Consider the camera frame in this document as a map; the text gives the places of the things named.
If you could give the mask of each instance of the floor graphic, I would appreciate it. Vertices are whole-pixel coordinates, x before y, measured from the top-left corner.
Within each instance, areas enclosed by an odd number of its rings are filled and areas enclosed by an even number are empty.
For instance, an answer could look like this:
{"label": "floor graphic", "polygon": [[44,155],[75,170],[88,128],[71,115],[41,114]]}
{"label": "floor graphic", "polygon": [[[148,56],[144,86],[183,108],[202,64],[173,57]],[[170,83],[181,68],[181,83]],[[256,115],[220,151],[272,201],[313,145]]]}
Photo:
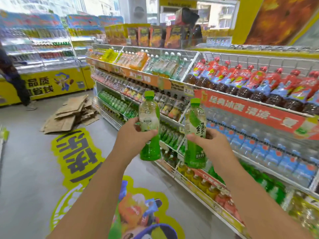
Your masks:
{"label": "floor graphic", "polygon": [[[59,223],[85,189],[104,158],[85,128],[53,140],[52,150],[65,176],[63,185],[69,191],[54,210],[50,229]],[[134,188],[129,176],[122,180],[119,202],[108,239],[185,239],[178,222],[166,215],[168,200],[164,193]]]}

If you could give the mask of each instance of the hand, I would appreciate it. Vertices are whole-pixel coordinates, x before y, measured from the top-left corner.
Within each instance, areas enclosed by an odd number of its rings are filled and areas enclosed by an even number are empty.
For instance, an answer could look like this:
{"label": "hand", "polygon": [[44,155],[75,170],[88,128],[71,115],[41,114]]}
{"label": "hand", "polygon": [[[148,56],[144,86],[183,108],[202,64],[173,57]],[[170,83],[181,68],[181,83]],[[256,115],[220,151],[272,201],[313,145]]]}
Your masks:
{"label": "hand", "polygon": [[141,128],[135,125],[138,121],[138,117],[131,118],[120,128],[111,152],[113,156],[123,160],[126,166],[141,152],[145,143],[158,133],[157,130],[141,132]]}
{"label": "hand", "polygon": [[216,129],[207,128],[206,138],[201,138],[194,134],[188,134],[186,137],[189,141],[196,143],[204,150],[207,158],[213,162],[214,169],[216,170],[220,171],[228,166],[229,163],[237,161],[226,136]]}

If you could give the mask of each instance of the green tea bottle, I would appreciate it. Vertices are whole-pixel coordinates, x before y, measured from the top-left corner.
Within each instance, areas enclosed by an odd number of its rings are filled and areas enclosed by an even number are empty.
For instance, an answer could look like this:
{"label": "green tea bottle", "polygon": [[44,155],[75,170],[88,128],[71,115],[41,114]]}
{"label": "green tea bottle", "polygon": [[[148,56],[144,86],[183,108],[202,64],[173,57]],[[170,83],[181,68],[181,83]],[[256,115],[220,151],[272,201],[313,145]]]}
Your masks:
{"label": "green tea bottle", "polygon": [[[200,107],[200,99],[190,100],[190,108],[185,113],[185,135],[195,134],[205,138],[206,136],[206,115]],[[206,156],[204,150],[197,144],[187,141],[185,148],[185,164],[189,168],[203,169],[206,166]]]}
{"label": "green tea bottle", "polygon": [[[141,131],[147,132],[160,127],[160,110],[154,99],[154,91],[148,90],[144,94],[145,101],[139,106],[139,120],[141,122]],[[145,161],[154,161],[161,158],[160,138],[157,134],[148,141],[141,151],[140,157]]]}

